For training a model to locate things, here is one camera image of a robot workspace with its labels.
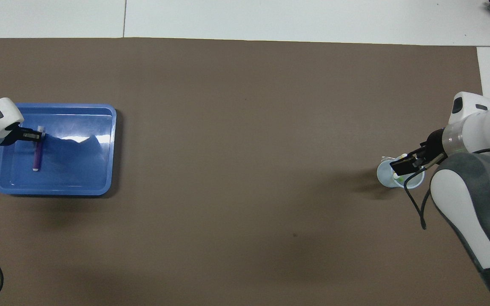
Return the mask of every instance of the marker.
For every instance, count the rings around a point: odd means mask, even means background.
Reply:
[[[41,141],[35,143],[35,153],[33,153],[33,171],[39,171],[41,167],[41,154],[43,153],[43,141],[45,140],[45,127],[40,125],[37,127],[41,134]]]

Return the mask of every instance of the plastic tray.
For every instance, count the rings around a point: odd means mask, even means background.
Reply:
[[[117,112],[107,104],[16,103],[23,127],[45,127],[41,166],[33,171],[35,143],[0,147],[0,192],[100,196],[113,173]]]

